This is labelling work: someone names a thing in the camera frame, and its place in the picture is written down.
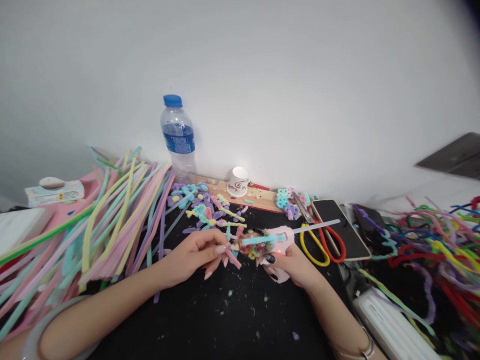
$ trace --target bangle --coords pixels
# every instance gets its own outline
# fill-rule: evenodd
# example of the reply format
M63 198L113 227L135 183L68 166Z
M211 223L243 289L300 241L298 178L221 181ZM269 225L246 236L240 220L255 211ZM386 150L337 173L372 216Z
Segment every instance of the bangle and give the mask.
M347 359L353 359L353 360L370 360L370 359L373 358L373 356L375 354L374 341L373 341L372 337L370 336L370 334L367 332L367 330L363 326L361 328L363 329L365 334L368 336L368 347L366 348L365 351L362 351L360 353L360 356L351 356L351 355L344 354L343 352L340 352L340 355L342 357L347 358Z
M73 299L64 302L63 304L55 307L50 311L43 319L41 319L31 330L28 338L23 345L23 351L21 354L22 360L41 360L38 354L39 341L42 337L47 326L52 322L55 317L57 317L62 311L68 309L69 307L81 302L82 300L90 297L89 295L74 297ZM92 346L87 348L80 355L74 357L72 360L85 360L87 359L100 344L100 341L94 343Z

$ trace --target power strip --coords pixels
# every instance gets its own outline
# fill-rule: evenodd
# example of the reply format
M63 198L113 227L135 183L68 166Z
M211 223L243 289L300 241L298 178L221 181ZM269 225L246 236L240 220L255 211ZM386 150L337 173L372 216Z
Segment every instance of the power strip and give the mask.
M441 360L402 313L379 297L390 302L372 287L353 300L353 307L390 360Z

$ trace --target small box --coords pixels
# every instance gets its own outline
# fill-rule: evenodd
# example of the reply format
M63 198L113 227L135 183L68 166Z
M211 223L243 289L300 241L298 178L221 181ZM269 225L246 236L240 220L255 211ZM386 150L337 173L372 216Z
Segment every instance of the small box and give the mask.
M25 193L28 197L28 206L34 208L40 205L83 199L85 189L80 180L74 180L66 181L64 186L56 189L46 189L41 186L26 187Z

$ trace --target woman's left hand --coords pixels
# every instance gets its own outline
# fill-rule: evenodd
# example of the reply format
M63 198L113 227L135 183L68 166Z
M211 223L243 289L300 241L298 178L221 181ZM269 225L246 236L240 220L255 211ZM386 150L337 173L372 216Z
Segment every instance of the woman's left hand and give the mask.
M172 252L155 266L163 289L184 282L201 266L205 266L205 280L218 268L226 251L227 237L219 229L192 232Z

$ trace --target black smartphone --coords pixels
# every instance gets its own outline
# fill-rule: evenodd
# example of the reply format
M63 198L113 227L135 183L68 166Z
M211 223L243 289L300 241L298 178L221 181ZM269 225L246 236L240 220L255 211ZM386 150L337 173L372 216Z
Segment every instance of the black smartphone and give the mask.
M338 206L334 200L312 201L311 208L313 209L317 219L322 222L335 219L340 220L340 223L330 225L330 227L335 230L345 244L345 261L366 260L372 257L369 248L365 245L362 238L357 234L354 227L347 220L347 217L343 213L342 209L340 209L340 206ZM335 244L335 238L328 236L328 231L326 232L326 235L326 238L330 242L331 249L333 249L337 256L339 256L339 246Z
M376 210L373 210L369 207L365 207L362 205L355 204L359 209L362 209L366 212L368 217L372 219L379 227L382 229L386 229L387 225L385 224L384 219L380 215L380 213ZM358 227L360 228L360 233L363 235L362 237L366 239L368 242L376 243L379 239L379 231L378 229L365 217L360 214L355 207L353 207L355 211L356 221L358 223ZM383 238L380 236L380 242L384 242Z

